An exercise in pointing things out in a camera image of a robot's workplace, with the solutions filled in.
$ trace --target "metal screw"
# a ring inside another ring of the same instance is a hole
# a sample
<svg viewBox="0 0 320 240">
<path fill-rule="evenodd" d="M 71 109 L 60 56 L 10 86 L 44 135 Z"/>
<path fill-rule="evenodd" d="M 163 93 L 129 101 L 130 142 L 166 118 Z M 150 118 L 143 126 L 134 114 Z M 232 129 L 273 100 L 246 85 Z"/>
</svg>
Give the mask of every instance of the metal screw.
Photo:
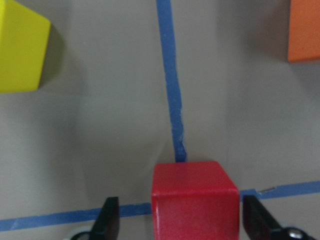
<svg viewBox="0 0 320 240">
<path fill-rule="evenodd" d="M 304 236 L 304 234 L 300 230 L 294 228 L 290 228 L 288 230 L 288 234 L 293 239 L 302 239 Z"/>
</svg>

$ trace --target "blue tape line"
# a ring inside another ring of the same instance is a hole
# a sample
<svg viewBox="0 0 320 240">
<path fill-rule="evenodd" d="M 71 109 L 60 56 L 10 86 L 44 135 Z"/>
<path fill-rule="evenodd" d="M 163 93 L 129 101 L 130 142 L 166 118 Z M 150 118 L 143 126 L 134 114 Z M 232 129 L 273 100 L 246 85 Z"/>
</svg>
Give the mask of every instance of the blue tape line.
<svg viewBox="0 0 320 240">
<path fill-rule="evenodd" d="M 264 191 L 256 191 L 255 189 L 242 190 L 240 191 L 240 199 L 242 201 L 244 195 L 254 195 L 258 199 L 264 200 L 316 193 L 320 193 L 320 181 L 281 185 Z"/>
<path fill-rule="evenodd" d="M 100 210 L 101 208 L 95 208 L 90 210 L 0 220 L 0 232 L 93 221 L 97 219 Z M 120 217 L 122 218 L 150 214 L 150 203 L 120 206 Z"/>
<path fill-rule="evenodd" d="M 254 195 L 258 199 L 264 200 L 317 193 L 320 193 L 320 181 L 281 185 L 261 192 L 255 189 L 242 190 L 240 191 L 240 199 L 242 201 L 244 195 Z M 97 219 L 100 210 L 100 208 L 96 208 L 0 220 L 0 232 L 93 221 Z M 150 214 L 152 214 L 150 203 L 124 205 L 120 207 L 120 217 L 122 218 Z"/>
<path fill-rule="evenodd" d="M 176 68 L 176 41 L 170 0 L 156 0 L 160 29 L 166 92 L 169 104 L 172 140 L 176 162 L 185 162 L 182 100 Z"/>
</svg>

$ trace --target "red cube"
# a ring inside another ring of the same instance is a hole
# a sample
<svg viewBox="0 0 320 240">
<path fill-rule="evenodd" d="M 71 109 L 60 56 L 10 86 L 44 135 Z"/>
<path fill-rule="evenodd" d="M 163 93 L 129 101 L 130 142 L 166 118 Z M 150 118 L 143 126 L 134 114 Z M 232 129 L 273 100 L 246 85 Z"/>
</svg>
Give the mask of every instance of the red cube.
<svg viewBox="0 0 320 240">
<path fill-rule="evenodd" d="M 238 240 L 239 190 L 216 161 L 157 164 L 155 240 Z"/>
</svg>

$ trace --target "orange cube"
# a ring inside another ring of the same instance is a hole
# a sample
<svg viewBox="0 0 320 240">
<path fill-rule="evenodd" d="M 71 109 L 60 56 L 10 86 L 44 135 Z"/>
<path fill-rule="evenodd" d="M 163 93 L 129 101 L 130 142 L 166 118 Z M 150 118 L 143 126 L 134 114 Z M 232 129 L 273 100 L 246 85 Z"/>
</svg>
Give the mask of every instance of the orange cube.
<svg viewBox="0 0 320 240">
<path fill-rule="evenodd" d="M 288 61 L 320 60 L 320 0 L 291 0 Z"/>
</svg>

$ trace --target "table surface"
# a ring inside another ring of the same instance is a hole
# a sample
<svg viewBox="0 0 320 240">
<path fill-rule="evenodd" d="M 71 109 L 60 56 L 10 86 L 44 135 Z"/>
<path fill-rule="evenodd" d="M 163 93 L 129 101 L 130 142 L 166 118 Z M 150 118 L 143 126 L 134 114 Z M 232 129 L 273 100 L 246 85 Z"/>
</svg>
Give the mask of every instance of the table surface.
<svg viewBox="0 0 320 240">
<path fill-rule="evenodd" d="M 40 89 L 0 95 L 0 216 L 150 202 L 156 163 L 175 161 L 155 1 L 19 0 L 52 30 Z M 240 190 L 319 180 L 320 67 L 289 64 L 288 0 L 175 0 L 188 161 L 216 160 Z M 263 200 L 320 236 L 320 194 Z M 79 222 L 0 232 L 64 239 Z M 241 239 L 247 239 L 241 228 Z M 153 239 L 150 215 L 119 238 Z"/>
</svg>

